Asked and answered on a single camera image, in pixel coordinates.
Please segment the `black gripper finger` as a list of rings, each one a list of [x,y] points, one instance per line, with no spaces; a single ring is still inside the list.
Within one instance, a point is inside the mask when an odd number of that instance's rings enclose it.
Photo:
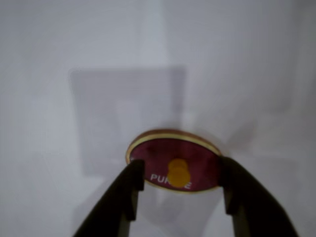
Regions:
[[[243,166],[221,157],[220,186],[236,237],[297,237],[287,213]]]
[[[132,161],[84,219],[75,237],[127,237],[136,220],[138,193],[144,190],[145,162]]]

